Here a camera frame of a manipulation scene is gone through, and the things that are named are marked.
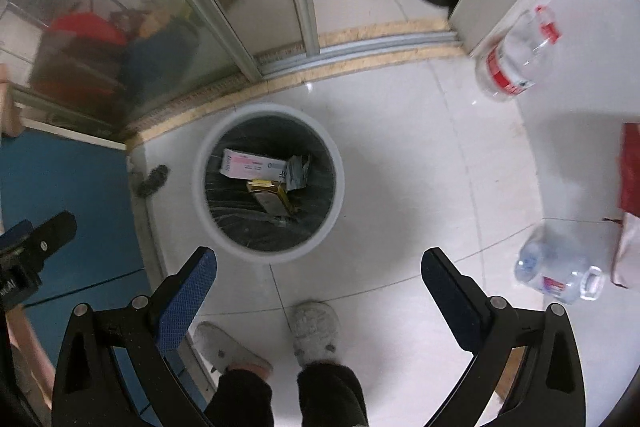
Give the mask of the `white round trash bin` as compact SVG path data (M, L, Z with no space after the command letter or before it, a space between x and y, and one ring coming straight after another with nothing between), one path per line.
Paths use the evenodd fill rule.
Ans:
M321 124L283 105L247 105L215 124L196 154L194 206L215 246L284 263L318 247L343 205L345 175Z

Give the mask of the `blue cabinet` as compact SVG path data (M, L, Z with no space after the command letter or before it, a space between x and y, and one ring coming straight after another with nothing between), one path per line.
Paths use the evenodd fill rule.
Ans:
M116 150L28 129L1 145L1 306L43 289L134 273L142 265L132 222L127 167ZM140 390L165 426L203 426L206 416L169 363L217 273L198 247L151 295L121 291L111 310L76 299L55 361L57 426L140 426Z

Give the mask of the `lying clear water jug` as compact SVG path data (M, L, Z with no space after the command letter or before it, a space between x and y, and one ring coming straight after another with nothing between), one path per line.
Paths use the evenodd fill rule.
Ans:
M605 277L603 271L567 237L539 225L518 253L514 265L518 282L559 303L598 300Z

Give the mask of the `left grey slipper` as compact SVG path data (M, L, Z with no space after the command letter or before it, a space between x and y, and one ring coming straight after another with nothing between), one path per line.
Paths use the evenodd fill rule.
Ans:
M221 374L242 369L263 381L272 374L272 366L268 361L255 355L212 322L203 321L196 326L193 343L198 354Z

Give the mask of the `grey slipper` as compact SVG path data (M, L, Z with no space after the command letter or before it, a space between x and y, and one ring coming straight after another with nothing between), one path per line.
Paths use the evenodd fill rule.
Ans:
M263 381L272 374L272 366L268 361L255 355L212 322L203 321L196 326L193 343L198 354L221 374L242 369Z
M290 318L293 350L300 367L337 363L340 323L332 307L318 301L299 303Z

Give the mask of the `dark dust clump on floor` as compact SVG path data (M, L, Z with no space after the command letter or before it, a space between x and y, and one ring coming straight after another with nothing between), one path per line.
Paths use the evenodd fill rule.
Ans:
M162 188L169 176L170 169L166 165L158 165L153 168L145 179L136 188L136 194L140 198L149 198Z

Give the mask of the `left black trouser leg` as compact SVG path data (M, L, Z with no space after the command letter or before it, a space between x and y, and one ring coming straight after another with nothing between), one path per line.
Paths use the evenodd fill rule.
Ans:
M215 427L273 427L271 387L247 369L230 369L204 410Z

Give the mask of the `red basin behind glass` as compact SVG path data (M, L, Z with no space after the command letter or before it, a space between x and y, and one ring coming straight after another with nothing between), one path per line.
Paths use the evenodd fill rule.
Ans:
M93 12L56 18L43 31L29 86L56 101L99 106L124 92L118 81L127 38Z

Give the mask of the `right grey slipper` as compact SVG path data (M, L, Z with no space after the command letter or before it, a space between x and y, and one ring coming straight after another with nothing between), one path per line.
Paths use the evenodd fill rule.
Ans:
M293 350L300 367L337 363L340 323L332 307L318 301L299 303L290 318Z

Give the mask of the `pink white box in bin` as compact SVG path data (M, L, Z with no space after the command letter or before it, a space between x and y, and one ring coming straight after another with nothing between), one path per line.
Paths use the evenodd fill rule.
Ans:
M219 172L235 180L267 180L283 182L286 162L225 148Z

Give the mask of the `yellow black box in bin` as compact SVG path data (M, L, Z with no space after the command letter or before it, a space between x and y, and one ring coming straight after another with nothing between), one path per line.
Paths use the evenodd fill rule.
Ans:
M288 199L288 193L282 182L250 180L246 182L246 186L268 215L285 217L294 213L294 207Z

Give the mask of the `red patchwork fabric bag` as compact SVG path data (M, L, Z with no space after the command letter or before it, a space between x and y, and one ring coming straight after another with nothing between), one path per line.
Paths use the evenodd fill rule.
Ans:
M640 217L640 133L639 125L623 125L620 151L620 209Z

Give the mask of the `crumpled grey wrapper in bin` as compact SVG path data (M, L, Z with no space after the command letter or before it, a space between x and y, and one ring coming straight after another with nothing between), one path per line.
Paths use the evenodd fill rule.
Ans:
M285 190L298 191L305 188L308 183L311 157L309 155L292 156L284 169Z

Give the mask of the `upright clear water jug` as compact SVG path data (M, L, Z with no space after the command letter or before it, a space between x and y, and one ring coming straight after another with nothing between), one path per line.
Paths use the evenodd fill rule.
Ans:
M506 101L522 94L551 70L562 37L545 5L523 12L495 43L476 58L476 79L488 96Z

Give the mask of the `sliding glass door frame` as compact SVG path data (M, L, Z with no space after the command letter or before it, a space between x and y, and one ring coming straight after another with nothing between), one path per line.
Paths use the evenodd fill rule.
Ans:
M380 65L454 56L445 12L377 17L373 0L1 0L1 80L27 117L100 138L147 135L212 105ZM93 12L127 38L124 92L68 105L29 86L38 46L63 15Z

